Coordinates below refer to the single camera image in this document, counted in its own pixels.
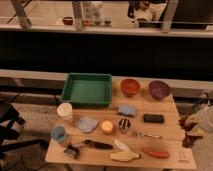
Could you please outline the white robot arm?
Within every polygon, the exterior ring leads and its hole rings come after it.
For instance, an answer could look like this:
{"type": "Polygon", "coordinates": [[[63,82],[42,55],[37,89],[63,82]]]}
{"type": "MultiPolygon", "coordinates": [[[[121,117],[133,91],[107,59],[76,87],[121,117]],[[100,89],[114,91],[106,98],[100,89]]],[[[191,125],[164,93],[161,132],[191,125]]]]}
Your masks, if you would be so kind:
{"type": "Polygon", "coordinates": [[[198,137],[213,133],[213,105],[204,107],[189,116],[185,121],[185,125],[189,126],[191,124],[193,124],[194,127],[187,132],[189,136],[198,137]]]}

